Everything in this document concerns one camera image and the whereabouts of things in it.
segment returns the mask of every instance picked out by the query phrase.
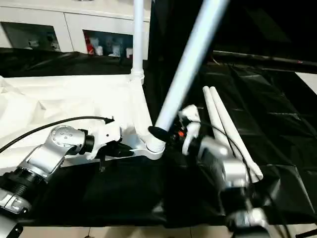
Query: white cloth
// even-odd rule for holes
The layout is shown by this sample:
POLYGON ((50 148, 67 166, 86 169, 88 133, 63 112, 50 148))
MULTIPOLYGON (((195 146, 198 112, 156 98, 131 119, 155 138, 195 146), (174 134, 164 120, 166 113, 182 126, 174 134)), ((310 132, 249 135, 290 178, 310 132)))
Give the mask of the white cloth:
MULTIPOLYGON (((114 117, 123 134, 133 133, 128 81, 128 75, 0 77, 0 147, 39 126, 79 116, 114 117)), ((67 125, 94 131, 100 123, 84 119, 67 125)), ((44 143, 51 129, 36 132, 2 152, 0 168, 17 166, 44 143)))

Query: black cloth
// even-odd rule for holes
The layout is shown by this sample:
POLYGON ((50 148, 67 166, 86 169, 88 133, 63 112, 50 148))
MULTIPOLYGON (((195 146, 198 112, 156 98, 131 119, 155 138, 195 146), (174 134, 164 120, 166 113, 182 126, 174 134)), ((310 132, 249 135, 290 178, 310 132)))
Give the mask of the black cloth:
MULTIPOLYGON (((128 74, 131 61, 80 53, 0 49, 3 77, 128 74)), ((175 67, 144 64, 144 92, 155 122, 175 67)), ((255 186, 271 224, 281 223, 265 201, 269 193, 288 224, 315 222, 317 193, 316 94, 289 72, 202 66, 184 106, 195 104, 209 121, 202 87, 215 86, 264 179, 255 186)), ((212 134, 209 128, 204 133, 212 134)), ((49 189, 20 219, 25 226, 223 225, 217 193, 180 151, 61 168, 49 189)))

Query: black fabric backdrop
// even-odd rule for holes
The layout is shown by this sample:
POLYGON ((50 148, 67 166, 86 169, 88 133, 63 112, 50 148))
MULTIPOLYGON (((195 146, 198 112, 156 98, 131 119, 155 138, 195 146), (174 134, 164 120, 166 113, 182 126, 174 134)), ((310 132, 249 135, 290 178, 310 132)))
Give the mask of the black fabric backdrop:
MULTIPOLYGON (((131 62, 80 53, 0 49, 3 77, 129 74, 131 62)), ((145 62, 143 85, 153 122, 175 67, 145 62)), ((287 223, 315 222, 317 193, 316 94, 289 72, 202 66, 184 105, 199 107, 208 121, 202 87, 215 86, 264 179, 256 190, 271 224, 281 223, 264 195, 269 192, 287 223)), ((204 128, 204 133, 212 133, 204 128)), ((61 168, 26 226, 223 225, 213 187, 195 166, 167 148, 157 161, 139 157, 114 161, 103 173, 98 164, 61 168)))

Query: white pipe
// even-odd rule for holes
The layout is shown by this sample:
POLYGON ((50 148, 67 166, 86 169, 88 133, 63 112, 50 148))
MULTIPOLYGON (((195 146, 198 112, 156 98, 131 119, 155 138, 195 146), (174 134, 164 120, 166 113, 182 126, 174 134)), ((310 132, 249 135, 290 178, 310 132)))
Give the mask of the white pipe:
POLYGON ((133 65, 132 80, 140 79, 143 83, 143 12, 144 0, 134 0, 134 29, 133 29, 133 65))
POLYGON ((204 0, 155 126, 168 131, 214 38, 228 0, 204 0))
MULTIPOLYGON (((239 132, 237 130, 237 128, 235 127, 226 107, 224 106, 217 90, 215 87, 211 87, 210 88, 211 91, 211 96, 213 98, 214 104, 217 108, 218 114, 220 116, 222 125, 224 127, 224 130, 226 132, 226 134, 237 144, 237 146, 239 147, 239 149, 241 150, 241 153, 243 155, 243 157, 245 158, 248 166, 255 172, 255 174, 257 174, 259 176, 260 179, 263 178, 263 174, 259 168, 259 166, 252 160, 245 144, 243 143, 241 136, 239 135, 239 132)), ((238 149, 231 144, 233 152, 235 153, 235 155, 242 159, 241 154, 239 153, 238 149)), ((254 173, 251 172, 251 175, 253 177, 253 181, 255 181, 255 176, 253 175, 254 173)))
MULTIPOLYGON (((205 101, 206 101, 206 105, 207 105, 207 110, 208 110, 210 122, 212 123, 212 125, 216 126, 220 130, 225 132, 223 125, 221 123, 217 108, 216 108, 214 101, 213 101, 213 98, 211 96, 211 92, 210 92, 209 87, 207 87, 207 86, 203 87, 203 92, 204 92, 204 96, 205 96, 205 101)), ((221 143, 223 143, 224 145, 226 145, 228 148, 230 148, 230 144, 228 142, 227 137, 214 128, 212 128, 212 130, 213 130, 214 138, 216 140, 220 141, 221 143)))

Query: robotic arm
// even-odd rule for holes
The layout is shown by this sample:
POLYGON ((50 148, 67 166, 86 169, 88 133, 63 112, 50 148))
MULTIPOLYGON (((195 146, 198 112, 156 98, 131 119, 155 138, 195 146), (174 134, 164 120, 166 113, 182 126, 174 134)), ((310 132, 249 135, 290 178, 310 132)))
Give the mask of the robotic arm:
MULTIPOLYGON (((0 177, 0 210, 9 216, 27 213, 39 193, 45 188, 66 155, 98 151, 112 141, 121 139, 117 122, 107 123, 95 134, 67 125, 55 127, 44 144, 37 146, 16 168, 0 177)), ((0 215, 0 238, 19 237, 23 228, 13 219, 0 215)))

